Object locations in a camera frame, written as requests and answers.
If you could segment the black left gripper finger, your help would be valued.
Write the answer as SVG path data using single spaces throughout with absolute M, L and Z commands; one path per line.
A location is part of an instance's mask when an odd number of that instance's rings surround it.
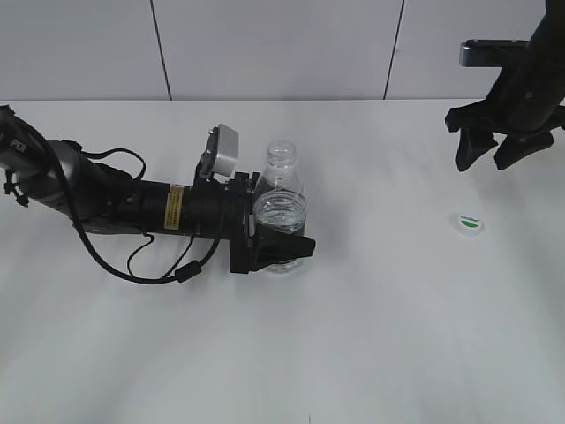
M 254 267 L 266 268 L 313 256 L 316 241 L 313 238 L 278 234 L 258 237 L 254 246 Z

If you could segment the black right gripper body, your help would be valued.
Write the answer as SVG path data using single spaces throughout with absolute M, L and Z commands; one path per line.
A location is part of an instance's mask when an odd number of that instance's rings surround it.
M 495 133 L 529 138 L 564 127 L 563 100 L 562 65 L 504 69 L 485 99 L 450 109 L 445 124 L 471 140 Z

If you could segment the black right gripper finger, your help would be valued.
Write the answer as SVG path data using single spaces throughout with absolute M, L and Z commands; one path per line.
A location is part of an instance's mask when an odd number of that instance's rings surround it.
M 554 137 L 549 132 L 531 138 L 507 136 L 494 155 L 496 167 L 506 170 L 526 156 L 548 149 L 553 144 Z
M 467 171 L 482 155 L 498 146 L 493 134 L 480 128 L 462 128 L 456 152 L 456 167 Z

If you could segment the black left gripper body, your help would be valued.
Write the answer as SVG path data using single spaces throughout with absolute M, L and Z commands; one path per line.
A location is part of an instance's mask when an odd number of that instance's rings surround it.
M 252 195 L 260 174 L 236 172 L 234 178 L 220 182 L 197 176 L 183 200 L 183 219 L 188 233 L 212 239 L 204 257 L 186 265 L 191 274 L 200 273 L 215 254 L 221 240 L 229 242 L 230 272 L 253 272 Z

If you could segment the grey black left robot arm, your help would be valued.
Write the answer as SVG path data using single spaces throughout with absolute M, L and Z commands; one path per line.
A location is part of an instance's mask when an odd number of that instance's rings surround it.
M 234 170 L 239 135 L 213 127 L 195 168 L 192 185 L 149 181 L 103 162 L 111 150 L 90 153 L 72 140 L 46 140 L 10 106 L 1 108 L 1 168 L 4 193 L 28 206 L 37 201 L 68 216 L 93 259 L 109 273 L 137 284 L 183 282 L 197 276 L 221 241 L 230 248 L 230 272 L 248 274 L 313 256 L 316 242 L 303 231 L 283 233 L 252 221 L 260 175 Z M 175 263 L 160 278 L 134 276 L 109 265 L 89 235 L 157 234 L 210 239 L 200 260 Z

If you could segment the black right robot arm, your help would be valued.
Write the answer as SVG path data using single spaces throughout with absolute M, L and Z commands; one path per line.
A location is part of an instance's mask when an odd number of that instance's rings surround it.
M 554 144 L 552 131 L 564 126 L 564 3 L 547 1 L 531 38 L 469 39 L 460 45 L 463 67 L 500 68 L 487 96 L 452 108 L 449 132 L 459 133 L 456 167 L 468 170 L 493 150 L 498 170 Z

